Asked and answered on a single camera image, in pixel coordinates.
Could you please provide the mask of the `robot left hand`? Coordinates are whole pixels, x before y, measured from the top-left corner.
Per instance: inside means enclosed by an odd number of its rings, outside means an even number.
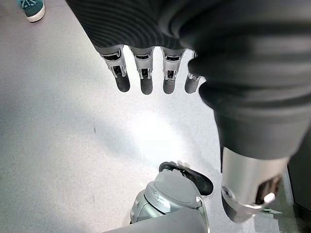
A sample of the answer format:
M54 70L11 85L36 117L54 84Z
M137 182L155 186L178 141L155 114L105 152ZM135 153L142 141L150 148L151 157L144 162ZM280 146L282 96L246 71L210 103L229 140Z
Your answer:
M311 128L311 3L308 0L70 0L117 87L130 83L131 48L144 94L152 51L162 48L170 94L182 55L189 85L214 111L221 146L222 203L244 222L275 198L281 172Z

